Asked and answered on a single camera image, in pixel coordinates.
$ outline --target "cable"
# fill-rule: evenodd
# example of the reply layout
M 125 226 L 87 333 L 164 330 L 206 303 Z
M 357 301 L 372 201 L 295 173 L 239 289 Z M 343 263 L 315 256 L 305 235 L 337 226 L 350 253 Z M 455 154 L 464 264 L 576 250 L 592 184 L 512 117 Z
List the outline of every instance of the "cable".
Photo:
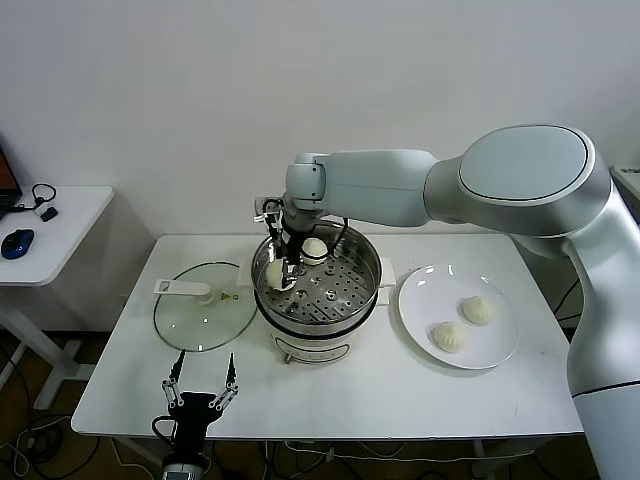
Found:
M 223 479 L 229 479 L 229 480 L 236 480 L 236 479 L 246 479 L 246 477 L 238 472 L 234 472 L 233 470 L 229 470 L 227 468 L 225 468 L 224 466 L 222 466 L 222 462 L 220 461 L 220 458 L 218 457 L 218 454 L 216 453 L 216 440 L 214 440 L 213 442 L 211 442 L 211 456 L 213 457 L 213 464 L 217 465 L 218 468 L 220 469 L 220 476 Z
M 575 282 L 573 282 L 573 284 L 565 292 L 563 297 L 560 299 L 560 303 L 558 303 L 558 306 L 553 310 L 554 315 L 556 315 L 560 311 L 560 309 L 562 308 L 562 305 L 564 305 L 564 302 L 567 300 L 569 295 L 571 295 L 571 292 L 573 292 L 573 289 L 576 288 L 579 283 L 580 283 L 580 279 L 578 278 Z
M 536 454 L 533 454 L 533 461 L 536 462 L 536 465 L 538 466 L 538 468 L 540 470 L 542 470 L 542 472 L 549 477 L 551 480 L 560 480 L 558 477 L 556 477 L 553 473 L 551 473 L 549 470 L 547 470 L 547 468 L 542 464 L 542 462 L 540 461 L 540 459 L 538 458 L 538 456 Z
M 315 470 L 317 467 L 319 467 L 325 461 L 325 456 L 324 455 L 320 455 L 320 457 L 315 462 L 313 462 L 310 466 L 304 468 L 304 467 L 300 466 L 299 453 L 300 452 L 296 452 L 296 469 L 298 470 L 298 472 L 300 474 L 309 473 L 310 471 Z
M 51 195 L 49 195 L 48 198 L 45 198 L 41 195 L 37 195 L 36 189 L 38 187 L 48 188 L 49 190 L 51 190 Z M 58 192 L 53 185 L 49 185 L 48 183 L 36 183 L 33 187 L 31 187 L 31 196 L 33 197 L 33 207 L 25 207 L 24 203 L 21 203 L 19 205 L 16 205 L 15 207 L 11 207 L 9 211 L 13 213 L 17 213 L 17 212 L 26 212 L 29 210 L 35 210 L 43 203 L 48 203 L 54 198 L 56 198 L 57 194 Z
M 118 448 L 116 447 L 116 442 L 113 440 L 113 437 L 109 437 L 109 440 L 111 441 L 111 447 L 113 448 L 113 453 L 116 454 L 116 460 L 118 460 L 118 463 L 120 464 L 121 467 L 139 468 L 140 470 L 143 470 L 151 480 L 155 480 L 153 473 L 151 473 L 151 471 L 144 465 L 140 465 L 139 463 L 124 463 L 122 461 L 122 457 L 120 457 L 120 452 L 118 452 Z
M 11 475 L 11 478 L 16 480 L 20 478 L 20 477 L 16 477 L 16 474 L 13 473 L 13 470 L 11 469 L 11 465 L 8 460 L 4 460 L 0 458 L 0 465 L 2 465 L 7 470 L 7 472 L 9 472 L 9 474 Z
M 80 465 L 78 465 L 77 467 L 75 467 L 73 470 L 71 470 L 69 473 L 65 473 L 63 475 L 58 475 L 58 476 L 50 476 L 50 475 L 46 475 L 44 473 L 42 473 L 40 470 L 38 470 L 38 467 L 36 466 L 35 463 L 32 463 L 32 467 L 33 469 L 36 471 L 36 473 L 38 475 L 40 475 L 42 478 L 44 478 L 45 480 L 62 480 L 64 478 L 68 478 L 71 475 L 73 475 L 74 473 L 79 472 L 80 470 L 82 470 L 84 467 L 86 467 L 89 462 L 91 460 L 93 460 L 93 457 L 95 456 L 96 452 L 98 451 L 98 447 L 100 446 L 100 437 L 96 438 L 96 444 L 93 447 L 93 451 L 89 454 L 89 456 L 87 457 L 87 459 L 82 462 Z
M 340 231 L 340 234 L 338 235 L 338 238 L 336 238 L 336 241 L 333 242 L 333 245 L 331 245 L 331 247 L 329 247 L 329 249 L 327 250 L 326 253 L 316 257 L 314 255 L 309 255 L 302 248 L 302 249 L 300 249 L 300 252 L 302 253 L 302 256 L 310 258 L 311 260 L 324 260 L 328 256 L 332 255 L 334 250 L 336 249 L 336 247 L 338 246 L 338 244 L 342 240 L 342 237 L 344 237 L 344 234 L 346 233 L 347 228 L 349 228 L 349 219 L 347 217 L 342 217 L 342 221 L 344 222 L 344 226 L 342 227 L 342 230 Z
M 280 472 L 278 472 L 278 447 L 280 446 L 280 444 L 278 442 L 276 442 L 273 445 L 273 454 L 271 455 L 271 463 L 270 463 L 270 467 L 271 467 L 271 471 L 273 472 L 273 474 L 276 477 L 285 479 L 285 480 L 291 480 L 293 478 L 296 478 L 297 476 L 300 475 L 300 472 L 296 472 L 293 475 L 289 476 L 289 475 L 284 475 Z
M 270 203 L 275 203 L 279 207 L 284 206 L 284 202 L 282 200 L 276 200 L 275 198 L 267 198 L 262 204 L 262 213 L 267 213 L 267 205 Z
M 202 476 L 206 477 L 207 473 L 209 473 L 209 470 L 211 470 L 211 467 L 213 467 L 213 460 L 207 457 L 205 454 L 202 454 L 202 456 L 207 459 L 207 468 L 205 468 L 204 472 L 202 472 Z
M 344 468 L 349 470 L 349 473 L 354 477 L 356 477 L 356 480 L 364 480 L 364 477 L 360 475 L 358 472 L 356 472 L 355 468 L 349 465 L 344 458 L 340 458 L 340 457 L 337 457 L 337 458 L 338 458 L 338 461 L 344 466 Z
M 38 188 L 38 187 L 45 187 L 45 188 L 48 188 L 49 190 L 51 190 L 51 195 L 49 196 L 49 198 L 44 198 L 42 196 L 36 195 L 36 188 Z M 49 185 L 48 183 L 36 183 L 33 187 L 31 187 L 31 195 L 33 195 L 33 200 L 34 200 L 34 202 L 36 202 L 36 205 L 50 202 L 51 200 L 56 198 L 57 194 L 58 194 L 58 192 L 56 190 L 56 187 L 54 187 L 53 185 Z
M 171 440 L 168 439 L 166 436 L 164 436 L 162 432 L 158 430 L 158 427 L 156 427 L 156 424 L 158 422 L 165 422 L 165 421 L 168 422 L 168 421 L 175 421 L 175 420 L 173 420 L 173 418 L 171 418 L 169 415 L 160 415 L 159 417 L 156 417 L 151 421 L 151 430 L 153 430 L 153 433 L 155 433 L 156 437 L 158 437 L 160 440 L 162 440 L 163 442 L 165 442 L 167 445 L 171 447 L 172 446 Z
M 269 446 L 267 442 L 264 442 L 264 472 L 262 473 L 262 480 L 267 480 L 267 475 L 269 475 Z
M 573 320 L 574 318 L 579 318 L 582 316 L 582 313 L 576 313 L 575 315 L 569 315 L 568 317 L 559 318 L 559 322 L 564 322 L 565 320 Z
M 373 448 L 368 447 L 364 442 L 358 442 L 358 443 L 360 445 L 362 445 L 362 447 L 364 447 L 364 449 L 367 452 L 371 453 L 372 455 L 375 455 L 377 457 L 382 457 L 382 458 L 393 458 L 393 457 L 395 457 L 396 455 L 398 455 L 402 451 L 402 449 L 406 445 L 405 442 L 402 442 L 395 452 L 393 452 L 393 453 L 380 453 L 380 452 L 376 452 Z
M 349 463 L 343 459 L 343 458 L 338 458 L 338 461 L 347 469 L 349 470 L 349 473 L 351 473 L 351 475 L 353 475 L 354 477 L 356 477 L 356 480 L 365 480 L 364 477 L 362 475 L 360 475 L 358 472 L 356 472 L 355 468 L 353 468 L 353 466 L 349 465 Z M 424 480 L 427 477 L 437 477 L 440 480 L 448 480 L 447 476 L 444 475 L 443 473 L 440 473 L 436 470 L 427 470 L 426 472 L 422 472 L 420 475 L 418 475 L 417 477 L 415 477 L 413 480 Z
M 29 387 L 27 387 L 27 381 L 24 379 L 24 375 L 22 375 L 22 372 L 18 368 L 18 365 L 16 365 L 15 362 L 11 359 L 11 355 L 9 355 L 9 353 L 4 349 L 2 345 L 0 345 L 0 352 L 2 352 L 5 357 L 7 357 L 7 361 L 13 366 L 13 370 L 18 374 L 18 376 L 20 377 L 20 381 L 22 382 L 24 397 L 25 401 L 27 402 L 27 430 L 31 431 L 31 395 L 29 395 Z
M 301 448 L 295 448 L 289 445 L 289 442 L 284 442 L 285 446 L 289 450 L 293 450 L 294 452 L 307 452 L 307 453 L 316 453 L 327 455 L 330 452 L 319 452 L 317 450 L 305 450 Z M 495 457 L 459 457 L 459 458 L 449 458 L 449 459 L 438 459 L 438 458 L 384 458 L 384 457 L 358 457 L 354 455 L 337 455 L 332 453 L 332 455 L 336 458 L 350 458 L 353 460 L 377 460 L 380 462 L 434 462 L 434 463 L 454 463 L 462 460 L 473 460 L 473 461 L 481 461 L 481 460 L 502 460 L 506 458 L 519 458 L 526 457 L 527 455 L 531 455 L 535 450 L 529 450 L 526 452 L 516 453 L 513 455 L 499 455 Z
M 40 184 L 36 184 L 34 185 L 34 188 L 32 189 L 32 193 L 35 192 L 35 187 L 38 186 Z M 52 197 L 50 198 L 50 200 L 52 200 L 55 197 L 55 188 L 51 187 L 52 190 L 54 191 Z M 58 476 L 48 476 L 44 473 L 42 473 L 38 467 L 37 464 L 41 464 L 44 462 L 49 461 L 51 458 L 53 458 L 58 451 L 60 450 L 60 447 L 62 446 L 62 442 L 63 442 L 63 433 L 62 430 L 60 429 L 60 427 L 57 427 L 56 424 L 60 423 L 63 420 L 67 420 L 67 419 L 71 419 L 70 415 L 67 414 L 63 414 L 61 416 L 61 418 L 58 418 L 56 421 L 54 422 L 50 422 L 46 425 L 42 425 L 39 427 L 33 427 L 33 423 L 34 421 L 32 420 L 31 417 L 31 396 L 29 395 L 29 388 L 27 386 L 27 381 L 24 378 L 24 375 L 22 374 L 22 372 L 20 371 L 20 369 L 18 368 L 18 366 L 15 364 L 15 362 L 11 359 L 11 355 L 8 354 L 8 352 L 0 346 L 0 351 L 4 354 L 5 357 L 7 357 L 7 361 L 13 366 L 13 369 L 15 370 L 15 372 L 18 374 L 18 376 L 20 377 L 20 381 L 22 383 L 22 387 L 24 388 L 24 393 L 25 393 L 25 400 L 27 403 L 27 426 L 26 428 L 20 432 L 18 434 L 18 437 L 16 438 L 16 441 L 12 444 L 12 443 L 4 443 L 0 446 L 0 448 L 7 446 L 8 448 L 10 448 L 13 452 L 13 474 L 16 477 L 24 477 L 27 475 L 27 473 L 29 473 L 29 469 L 33 468 L 33 470 L 35 470 L 35 472 L 40 475 L 42 478 L 44 478 L 45 480 L 62 480 L 64 478 L 70 477 L 71 475 L 73 475 L 74 473 L 80 471 L 82 468 L 84 468 L 95 456 L 96 452 L 98 451 L 98 447 L 100 446 L 100 438 L 98 437 L 96 439 L 96 444 L 93 448 L 93 451 L 91 452 L 91 454 L 89 455 L 89 457 L 82 462 L 80 465 L 78 465 L 77 467 L 75 467 L 73 470 L 71 470 L 68 473 L 65 473 L 63 475 L 58 475 Z M 42 420 L 44 418 L 51 418 L 51 417 L 59 417 L 60 415 L 46 415 L 44 417 L 40 417 L 38 420 Z M 44 432 L 44 434 L 40 434 L 38 433 L 38 435 L 34 436 L 33 432 Z M 49 436 L 49 432 L 53 432 L 53 438 L 50 438 Z M 31 446 L 31 448 L 27 448 L 26 452 L 22 452 L 20 450 L 20 442 L 22 440 L 22 436 L 24 434 L 28 434 L 29 439 L 33 439 L 34 443 Z M 36 445 L 38 444 L 38 440 L 42 440 L 45 442 L 45 447 L 42 449 L 37 449 Z M 24 462 L 24 464 L 26 465 L 24 472 L 20 472 L 18 469 L 18 461 L 22 460 Z

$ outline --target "laptop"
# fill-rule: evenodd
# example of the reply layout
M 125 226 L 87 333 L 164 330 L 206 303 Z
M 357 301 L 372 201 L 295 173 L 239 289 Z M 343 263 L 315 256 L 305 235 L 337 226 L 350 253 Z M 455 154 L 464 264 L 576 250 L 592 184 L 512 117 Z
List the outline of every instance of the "laptop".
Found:
M 0 147 L 0 219 L 22 198 L 22 190 Z

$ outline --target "lid handle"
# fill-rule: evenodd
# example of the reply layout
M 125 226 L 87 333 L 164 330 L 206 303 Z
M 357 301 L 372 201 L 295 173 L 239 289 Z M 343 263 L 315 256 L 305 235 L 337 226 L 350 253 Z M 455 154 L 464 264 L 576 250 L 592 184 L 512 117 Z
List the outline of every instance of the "lid handle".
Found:
M 156 280 L 153 293 L 156 295 L 186 295 L 196 297 L 200 303 L 206 304 L 213 300 L 211 287 L 206 283 L 184 282 L 159 278 Z

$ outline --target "metal pot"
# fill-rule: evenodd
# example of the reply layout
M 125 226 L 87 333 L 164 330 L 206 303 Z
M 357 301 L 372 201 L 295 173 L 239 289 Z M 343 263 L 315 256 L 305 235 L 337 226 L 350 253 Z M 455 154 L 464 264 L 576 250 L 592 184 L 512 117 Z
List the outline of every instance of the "metal pot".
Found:
M 343 225 L 322 221 L 313 236 L 333 245 Z M 256 250 L 251 278 L 258 308 L 285 334 L 303 340 L 329 340 L 360 326 L 375 307 L 382 276 L 380 257 L 364 235 L 347 228 L 340 243 L 320 265 L 304 265 L 290 290 L 279 292 L 267 285 L 265 271 L 275 260 L 267 238 Z

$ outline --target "glass lid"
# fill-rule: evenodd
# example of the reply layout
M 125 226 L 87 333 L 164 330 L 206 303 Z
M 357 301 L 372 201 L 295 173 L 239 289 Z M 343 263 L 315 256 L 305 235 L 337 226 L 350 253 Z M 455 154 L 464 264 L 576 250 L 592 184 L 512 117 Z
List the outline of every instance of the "glass lid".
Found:
M 153 311 L 153 322 L 160 338 L 177 350 L 205 352 L 237 338 L 256 313 L 253 289 L 238 287 L 239 267 L 231 263 L 204 263 L 190 268 L 174 280 L 195 282 L 194 294 L 161 294 Z M 169 292 L 164 282 L 163 290 Z M 202 295 L 202 289 L 210 291 Z

